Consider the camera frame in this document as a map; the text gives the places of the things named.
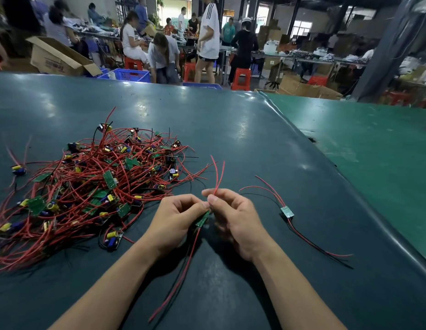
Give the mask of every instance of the ceiling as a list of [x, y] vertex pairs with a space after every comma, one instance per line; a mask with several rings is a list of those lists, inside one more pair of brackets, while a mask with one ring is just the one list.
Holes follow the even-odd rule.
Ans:
[[[263, 0], [263, 1], [276, 1], [279, 4], [285, 4], [285, 5], [291, 5], [291, 6], [295, 5], [296, 3], [296, 0]], [[393, 5], [396, 6], [400, 2], [401, 0], [349, 0], [349, 5], [377, 10], [383, 7], [388, 7]], [[343, 0], [301, 0], [300, 7], [313, 9], [313, 10], [326, 11], [327, 8], [335, 6], [335, 5], [341, 5], [342, 3], [343, 3]]]

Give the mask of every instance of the table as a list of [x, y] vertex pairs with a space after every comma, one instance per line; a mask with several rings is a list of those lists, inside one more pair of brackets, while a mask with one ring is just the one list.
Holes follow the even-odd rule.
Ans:
[[268, 96], [426, 258], [426, 110]]
[[[326, 102], [315, 99], [302, 108], [318, 111]], [[290, 206], [299, 231], [327, 250], [353, 253], [354, 270], [340, 266], [290, 232], [272, 201], [255, 195], [270, 194], [245, 194], [271, 236], [349, 329], [426, 329], [425, 259], [261, 94], [0, 72], [0, 139], [21, 157], [32, 134], [28, 159], [57, 159], [66, 143], [92, 135], [115, 105], [114, 127], [170, 127], [199, 156], [188, 169], [204, 167], [212, 154], [226, 160], [223, 187], [257, 185], [254, 174], [261, 176]], [[0, 141], [0, 201], [11, 164]], [[204, 177], [209, 178], [205, 186], [194, 182], [175, 193], [200, 195], [214, 185], [213, 169]], [[129, 238], [145, 232], [155, 209], [144, 212], [128, 230]], [[122, 242], [116, 252], [106, 253], [95, 239], [83, 244], [88, 252], [68, 249], [28, 271], [0, 276], [0, 329], [47, 328], [130, 246]], [[163, 261], [146, 277], [123, 329], [147, 327], [179, 270], [170, 266]], [[108, 303], [116, 290], [116, 283], [108, 288]], [[18, 317], [6, 317], [14, 311]], [[279, 324], [254, 267], [210, 225], [200, 235], [176, 301], [156, 329], [236, 328], [279, 329]]]

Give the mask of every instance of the yellow capacitor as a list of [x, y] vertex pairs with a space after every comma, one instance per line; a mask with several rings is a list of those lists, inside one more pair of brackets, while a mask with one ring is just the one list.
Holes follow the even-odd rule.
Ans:
[[116, 231], [113, 231], [113, 232], [106, 235], [107, 238], [117, 237], [117, 236], [118, 236], [118, 233]]
[[19, 204], [20, 207], [26, 206], [28, 204], [28, 198], [23, 199], [22, 202]]
[[9, 228], [11, 228], [11, 223], [5, 223], [2, 227], [0, 227], [0, 231], [7, 231]]
[[56, 212], [60, 209], [57, 204], [48, 204], [46, 205], [46, 208], [53, 212]]

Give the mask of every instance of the finger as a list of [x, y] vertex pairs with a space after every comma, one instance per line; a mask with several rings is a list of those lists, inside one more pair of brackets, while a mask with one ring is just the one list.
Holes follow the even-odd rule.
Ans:
[[212, 209], [212, 211], [219, 213], [225, 219], [227, 219], [227, 221], [236, 211], [230, 205], [228, 205], [226, 201], [222, 200], [221, 198], [216, 197], [213, 194], [210, 194], [208, 196], [207, 200], [210, 203], [210, 208]]
[[202, 200], [193, 194], [180, 194], [178, 196], [166, 197], [164, 199], [171, 202], [179, 213], [186, 211], [194, 204], [202, 203]]
[[[202, 195], [207, 197], [209, 194], [213, 194], [214, 190], [215, 189], [203, 190]], [[233, 208], [235, 209], [246, 200], [244, 196], [241, 196], [240, 194], [229, 189], [217, 189], [215, 195], [225, 200], [229, 205], [233, 205]]]
[[194, 204], [185, 212], [182, 212], [179, 215], [179, 218], [184, 224], [185, 228], [188, 228], [194, 220], [203, 216], [206, 211], [210, 208], [210, 205], [206, 201], [201, 201], [200, 203]]

